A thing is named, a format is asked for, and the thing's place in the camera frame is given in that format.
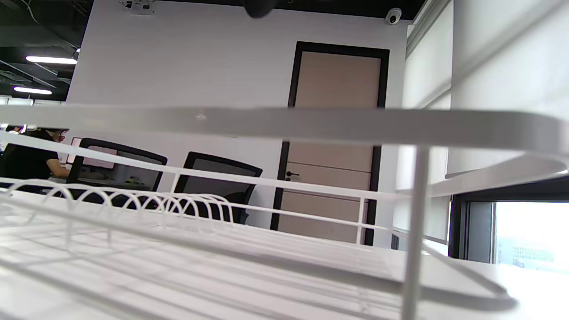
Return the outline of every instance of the dome camera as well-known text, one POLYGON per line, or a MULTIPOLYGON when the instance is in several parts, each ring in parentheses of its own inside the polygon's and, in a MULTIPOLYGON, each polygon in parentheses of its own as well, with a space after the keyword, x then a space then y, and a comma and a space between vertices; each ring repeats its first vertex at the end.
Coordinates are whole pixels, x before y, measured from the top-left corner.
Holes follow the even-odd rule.
POLYGON ((397 24, 399 22, 399 19, 401 19, 401 9, 399 8, 393 8, 389 10, 387 16, 385 16, 385 21, 387 21, 387 23, 392 26, 397 24))

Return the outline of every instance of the person's arm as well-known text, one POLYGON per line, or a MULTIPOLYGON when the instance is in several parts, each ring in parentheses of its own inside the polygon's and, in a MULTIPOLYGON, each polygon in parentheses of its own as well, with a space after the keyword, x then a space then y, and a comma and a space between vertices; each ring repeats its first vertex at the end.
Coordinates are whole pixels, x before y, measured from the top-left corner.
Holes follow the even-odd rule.
POLYGON ((67 178, 69 176, 70 170, 62 167, 59 164, 59 159, 49 159, 46 161, 46 163, 54 176, 58 178, 67 178))

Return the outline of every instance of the black door frame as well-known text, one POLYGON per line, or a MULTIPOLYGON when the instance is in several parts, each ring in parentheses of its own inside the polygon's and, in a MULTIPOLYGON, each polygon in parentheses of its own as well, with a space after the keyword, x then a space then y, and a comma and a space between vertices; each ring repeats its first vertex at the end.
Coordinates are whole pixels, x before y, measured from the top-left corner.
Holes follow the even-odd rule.
POLYGON ((470 233, 489 232, 488 230, 471 230, 472 205, 493 202, 569 202, 569 176, 452 196, 448 237, 449 257, 471 260, 468 256, 472 246, 470 233))
MULTIPOLYGON (((296 52, 294 56, 294 66, 292 68, 292 79, 290 85, 290 93, 288 95, 288 107, 294 108, 296 103, 296 90, 298 87, 298 77, 300 75, 300 62, 302 61, 303 52, 318 52, 322 54, 336 54, 346 56, 361 56, 368 58, 378 58, 381 60, 380 66, 380 84, 378 87, 377 107, 385 108, 385 100, 387 97, 387 72, 389 68, 389 50, 377 48, 364 48, 341 46, 337 44, 324 44, 324 43, 311 43, 311 42, 297 42, 296 52)), ((279 162, 279 172, 277 179, 284 180, 286 173, 286 164, 288 160, 288 148, 290 143, 283 141, 281 147, 281 160, 279 162)), ((377 191, 380 179, 380 159, 381 159, 381 146, 374 146, 372 152, 372 172, 369 179, 369 190, 377 191)), ((283 196, 283 189, 277 188, 275 192, 275 200, 273 209, 281 209, 283 196)), ((375 225, 376 223, 376 200, 368 200, 368 210, 365 217, 365 223, 375 225)), ((280 214, 273 213, 271 217, 271 230, 278 230, 280 214)), ((364 244, 373 245, 373 229, 365 229, 364 244)))

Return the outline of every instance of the white wire rack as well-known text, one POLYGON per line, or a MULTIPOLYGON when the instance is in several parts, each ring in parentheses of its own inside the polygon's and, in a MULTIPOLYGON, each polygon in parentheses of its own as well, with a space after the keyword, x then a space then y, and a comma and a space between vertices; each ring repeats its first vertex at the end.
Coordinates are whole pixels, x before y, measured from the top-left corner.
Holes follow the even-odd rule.
POLYGON ((422 247, 425 204, 430 196, 543 179, 567 168, 564 135, 567 125, 553 118, 523 113, 155 106, 137 109, 8 106, 3 110, 9 122, 26 120, 39 126, 72 124, 71 127, 99 130, 152 128, 163 132, 418 145, 414 189, 384 194, 154 165, 0 133, 0 140, 10 143, 174 174, 172 190, 183 174, 351 196, 361 204, 366 199, 389 201, 409 196, 412 202, 405 277, 397 278, 387 267, 389 261, 380 249, 359 244, 362 228, 397 233, 363 224, 363 206, 358 221, 353 222, 228 203, 212 195, 2 178, 1 181, 16 184, 0 197, 0 266, 12 274, 2 278, 10 288, 12 299, 0 299, 0 310, 6 317, 16 319, 51 316, 54 319, 409 320, 422 318, 420 311, 417 312, 419 301, 470 310, 510 310, 516 300, 505 288, 427 246, 422 247), (111 109, 113 117, 107 118, 105 111, 111 109), (428 185, 430 146, 485 147, 528 153, 507 163, 428 185), (28 184, 52 189, 46 195, 13 191, 28 184), (98 194, 104 203, 73 200, 70 188, 85 189, 84 196, 98 194), (130 199, 123 208, 110 205, 110 200, 119 195, 130 199), (141 203, 139 196, 145 196, 146 203, 141 203), (159 205, 147 209, 147 202, 152 200, 159 205), (206 204, 209 218, 181 214, 198 202, 206 204), (136 209, 128 209, 130 204, 136 209), (358 237, 354 244, 338 243, 212 220, 213 207, 220 212, 223 207, 245 208, 351 225, 358 228, 358 237), (483 292, 461 290, 460 286, 421 286, 422 249, 437 259, 440 268, 457 273, 457 281, 476 283, 483 292), (38 305, 26 308, 22 305, 24 301, 38 305))

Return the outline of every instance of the roller blind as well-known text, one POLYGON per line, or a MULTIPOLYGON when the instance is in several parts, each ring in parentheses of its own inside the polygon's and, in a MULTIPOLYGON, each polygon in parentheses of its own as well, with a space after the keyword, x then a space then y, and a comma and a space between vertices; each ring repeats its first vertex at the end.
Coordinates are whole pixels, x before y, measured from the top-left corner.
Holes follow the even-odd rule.
MULTIPOLYGON (((565 0, 455 0, 453 109, 517 110, 569 120, 569 7, 565 0)), ((517 152, 451 149, 448 173, 517 152)))
MULTIPOLYGON (((433 92, 450 86, 452 75, 452 30, 453 3, 449 2, 423 38, 407 56, 403 85, 403 108, 424 107, 433 92)), ((444 96, 431 109, 448 110, 450 95, 444 96)), ((431 150, 429 168, 430 183, 444 180, 447 168, 448 148, 434 147, 431 150)), ((415 161, 414 146, 400 146, 397 165, 397 189, 413 187, 415 161)), ((395 204, 393 226, 408 230, 410 203, 402 200, 395 204)), ((443 241, 447 240, 448 197, 432 199, 426 212, 425 234, 443 241)))

